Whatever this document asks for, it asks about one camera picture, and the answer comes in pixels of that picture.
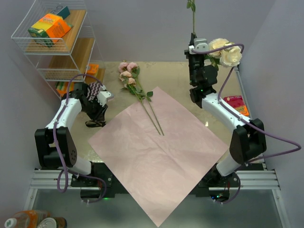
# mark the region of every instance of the pink rose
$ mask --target pink rose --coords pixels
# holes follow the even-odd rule
[[[134,86],[136,86],[136,81],[135,81],[135,79],[132,78],[132,77],[130,77],[130,78],[129,78],[129,81],[128,81],[128,84],[129,84],[129,85],[134,85]]]
[[[127,70],[128,65],[129,65],[129,64],[126,63],[126,62],[120,63],[120,64],[119,64],[119,67],[118,67],[118,71],[119,71],[120,73],[122,73],[123,71]]]
[[[123,72],[119,75],[119,79],[120,79],[121,81],[124,80],[123,76],[125,76],[125,77],[132,77],[132,74],[131,74],[129,71],[123,71]]]
[[[137,63],[131,62],[131,63],[129,63],[129,65],[127,66],[127,70],[128,70],[129,72],[132,72],[132,69],[137,68],[137,67],[138,67]]]

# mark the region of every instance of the wooden shelf board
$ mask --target wooden shelf board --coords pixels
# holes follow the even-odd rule
[[[72,58],[78,66],[79,71],[83,74],[86,71],[92,47],[93,38],[78,38],[73,52]],[[48,66],[49,69],[76,69],[75,64],[70,56],[53,56]]]
[[[63,42],[56,42],[52,47],[45,47],[43,45],[37,44],[34,40],[31,40],[28,44],[27,53],[67,53],[71,52],[73,44],[77,38],[78,32],[81,29],[82,22],[85,18],[86,10],[70,10],[70,15],[65,19],[67,23],[73,25],[71,30],[69,30],[62,39]]]
[[[103,82],[104,76],[105,76],[105,69],[104,68],[99,68],[98,72],[97,72],[97,75],[96,75],[96,78],[99,79],[101,82]],[[90,84],[92,82],[96,82],[96,80],[91,78],[91,77],[86,77],[85,78],[85,83]]]

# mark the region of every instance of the orange bottle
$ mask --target orange bottle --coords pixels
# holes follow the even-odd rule
[[[45,210],[26,210],[14,214],[4,223],[5,228],[36,228],[51,213]]]

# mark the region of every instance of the gray wall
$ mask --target gray wall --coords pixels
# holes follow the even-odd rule
[[[242,60],[240,72],[253,117],[267,131],[304,144],[304,1],[277,0]],[[293,146],[267,138],[266,154]],[[303,227],[304,150],[268,159],[275,168],[294,228]]]
[[[86,0],[105,61],[185,61],[186,0]],[[275,0],[196,0],[197,34],[249,47]]]
[[[10,39],[32,0],[0,7],[0,226],[22,210],[35,167],[34,133],[53,118],[59,100]]]

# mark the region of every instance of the paper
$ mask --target paper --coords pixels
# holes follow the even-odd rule
[[[228,147],[160,88],[153,91],[152,106],[165,136],[137,102],[89,143],[159,227]]]

